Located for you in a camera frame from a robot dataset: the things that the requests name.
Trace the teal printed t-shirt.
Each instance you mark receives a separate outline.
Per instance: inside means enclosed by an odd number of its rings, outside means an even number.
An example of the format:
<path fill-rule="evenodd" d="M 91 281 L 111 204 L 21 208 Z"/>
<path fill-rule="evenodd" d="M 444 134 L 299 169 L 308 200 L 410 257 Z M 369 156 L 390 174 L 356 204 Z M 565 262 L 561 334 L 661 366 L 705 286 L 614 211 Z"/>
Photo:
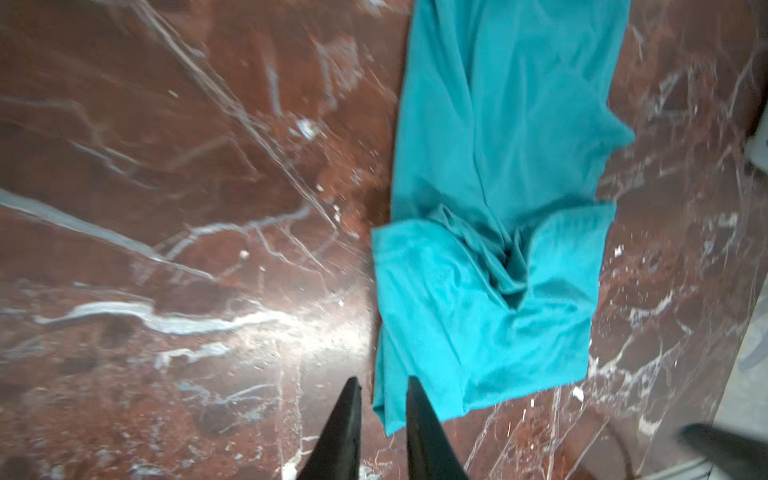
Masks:
<path fill-rule="evenodd" d="M 372 253 L 373 409 L 410 377 L 441 420 L 583 380 L 616 205 L 596 197 L 633 130 L 608 95 L 626 1 L 418 1 L 391 216 Z"/>

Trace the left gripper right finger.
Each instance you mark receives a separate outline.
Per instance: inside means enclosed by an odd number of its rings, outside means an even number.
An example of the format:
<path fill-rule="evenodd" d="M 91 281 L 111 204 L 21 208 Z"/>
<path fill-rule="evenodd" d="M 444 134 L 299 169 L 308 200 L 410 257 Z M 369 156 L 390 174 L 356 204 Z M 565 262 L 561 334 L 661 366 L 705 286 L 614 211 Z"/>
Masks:
<path fill-rule="evenodd" d="M 406 433 L 411 480 L 469 479 L 415 376 L 408 379 Z"/>

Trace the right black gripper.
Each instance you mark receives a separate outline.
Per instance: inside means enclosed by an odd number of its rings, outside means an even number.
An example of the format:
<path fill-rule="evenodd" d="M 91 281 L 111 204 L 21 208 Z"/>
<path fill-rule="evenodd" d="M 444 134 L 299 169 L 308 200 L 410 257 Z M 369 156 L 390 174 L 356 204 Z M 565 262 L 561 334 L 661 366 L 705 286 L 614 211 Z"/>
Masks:
<path fill-rule="evenodd" d="M 766 441 L 704 423 L 681 428 L 679 438 L 730 479 L 767 478 Z"/>

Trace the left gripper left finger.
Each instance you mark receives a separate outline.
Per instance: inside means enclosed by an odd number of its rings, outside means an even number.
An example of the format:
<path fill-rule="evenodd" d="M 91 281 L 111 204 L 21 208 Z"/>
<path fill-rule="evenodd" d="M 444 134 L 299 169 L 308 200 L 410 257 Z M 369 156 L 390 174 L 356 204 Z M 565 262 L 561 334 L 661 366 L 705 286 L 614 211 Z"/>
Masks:
<path fill-rule="evenodd" d="M 361 420 L 361 386 L 350 377 L 297 479 L 358 480 Z"/>

